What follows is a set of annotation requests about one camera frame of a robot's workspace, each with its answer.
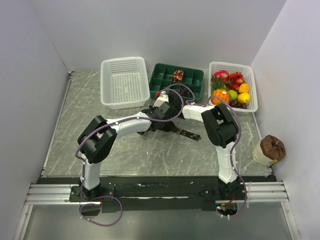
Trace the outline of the black gold floral tie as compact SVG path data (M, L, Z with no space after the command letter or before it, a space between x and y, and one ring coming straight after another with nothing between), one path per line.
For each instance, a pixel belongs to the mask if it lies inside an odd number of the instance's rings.
M189 132L187 130L184 130L184 129L176 127L176 126L173 127L172 132L174 132L174 133L176 133L178 135L187 137L187 138L189 138L191 140L194 140L194 141L199 141L201 139L201 136L199 134L195 134L195 133Z

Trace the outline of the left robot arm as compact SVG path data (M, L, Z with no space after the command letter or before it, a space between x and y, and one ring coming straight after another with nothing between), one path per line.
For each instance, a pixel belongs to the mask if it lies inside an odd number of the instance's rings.
M118 119L96 116L82 132L75 156L82 161L80 195L88 201L99 195L101 162L109 155L114 142L138 132L155 131L167 122L178 118L183 105L176 108L169 102L152 106L134 115Z

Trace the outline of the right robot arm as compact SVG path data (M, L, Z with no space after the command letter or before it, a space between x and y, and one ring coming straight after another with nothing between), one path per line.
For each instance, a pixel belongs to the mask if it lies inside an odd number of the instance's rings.
M199 121L204 124L210 142L216 147L220 186L218 193L223 199L230 199L236 194L236 188L243 181L237 171L235 147L241 137L239 118L234 118L228 105L222 102L216 106L181 104L175 93L168 95L169 103L182 110L180 117L187 120Z

